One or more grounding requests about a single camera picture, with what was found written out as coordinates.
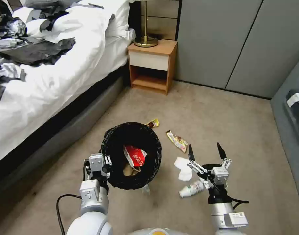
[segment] gray bed base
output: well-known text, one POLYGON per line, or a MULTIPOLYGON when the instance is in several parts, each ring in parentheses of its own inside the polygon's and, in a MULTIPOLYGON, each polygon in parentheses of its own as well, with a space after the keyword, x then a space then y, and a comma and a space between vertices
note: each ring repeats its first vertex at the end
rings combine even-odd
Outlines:
POLYGON ((0 193, 83 137, 115 101, 122 89, 123 75, 100 94, 84 111, 73 118, 61 131, 19 165, 16 170, 5 177, 0 182, 0 193))

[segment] black cable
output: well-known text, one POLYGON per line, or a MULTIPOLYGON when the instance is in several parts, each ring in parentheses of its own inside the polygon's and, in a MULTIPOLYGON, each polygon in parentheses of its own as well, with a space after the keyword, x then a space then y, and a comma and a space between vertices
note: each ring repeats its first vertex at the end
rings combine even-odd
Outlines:
POLYGON ((62 224, 62 220, 61 220, 61 215, 60 215, 60 210, 59 210, 59 201, 60 201, 61 198, 66 197, 66 196, 70 196, 70 197, 75 197, 75 198, 82 199, 81 196, 74 195, 74 194, 64 194, 64 195, 61 195, 57 199, 57 202, 56 202, 56 211, 57 211, 58 222, 59 222, 59 226, 60 226, 60 230, 61 230, 62 235, 65 235, 65 231, 64 231, 63 224, 62 224))
POLYGON ((240 205, 240 204, 242 204, 242 202, 238 202, 237 204, 235 204, 235 205, 233 206, 233 209, 236 209, 236 207, 237 207, 238 205, 240 205))
MULTIPOLYGON (((217 185, 214 183, 214 181, 212 179, 209 179, 209 181, 214 185, 214 187, 220 192, 221 190, 217 187, 217 185)), ((234 199, 233 197, 228 196, 229 199, 231 199, 234 202, 237 202, 237 204, 235 204, 233 206, 233 209, 235 209, 238 205, 240 204, 248 204, 250 203, 249 201, 243 201, 243 200, 239 200, 239 199, 234 199)))
POLYGON ((83 164, 83 179, 82 181, 85 181, 85 164, 83 164))

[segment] red wrapper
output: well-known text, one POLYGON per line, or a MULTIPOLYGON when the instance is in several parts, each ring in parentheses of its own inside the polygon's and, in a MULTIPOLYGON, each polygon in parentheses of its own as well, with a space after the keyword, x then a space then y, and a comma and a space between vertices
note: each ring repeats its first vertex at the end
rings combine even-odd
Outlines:
POLYGON ((136 171, 139 171, 137 170, 138 167, 144 165, 147 153, 142 149, 138 149, 132 145, 126 145, 123 148, 123 153, 131 167, 136 171))

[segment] floor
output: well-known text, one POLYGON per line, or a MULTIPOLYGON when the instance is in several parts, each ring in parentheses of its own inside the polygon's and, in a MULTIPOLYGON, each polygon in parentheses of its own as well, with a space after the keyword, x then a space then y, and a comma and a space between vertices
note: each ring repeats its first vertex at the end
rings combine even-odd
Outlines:
MULTIPOLYGON (((160 170, 150 183, 150 195, 110 187, 108 217, 114 234, 146 227, 214 234, 208 193, 178 196, 186 183, 178 180, 173 163, 187 155, 167 138, 169 129, 192 144, 200 164, 220 162, 217 142, 233 160, 229 195, 250 201, 237 208, 249 221, 243 232, 299 234, 299 197, 269 101, 182 82, 174 82, 168 96, 126 88, 85 137, 2 194, 0 234, 60 234, 56 199, 78 194, 82 161, 98 152, 104 132, 123 122, 154 118, 160 121, 154 129, 162 144, 160 170)), ((75 198, 61 201, 66 229, 79 206, 75 198)))

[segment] wardrobe door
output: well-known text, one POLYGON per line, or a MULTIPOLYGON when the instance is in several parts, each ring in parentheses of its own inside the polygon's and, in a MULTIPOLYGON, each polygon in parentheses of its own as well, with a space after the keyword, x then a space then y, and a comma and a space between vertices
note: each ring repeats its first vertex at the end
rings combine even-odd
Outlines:
POLYGON ((299 0, 264 0, 227 85, 273 97, 299 61, 299 0))
POLYGON ((262 0, 183 0, 176 79, 225 88, 262 0))

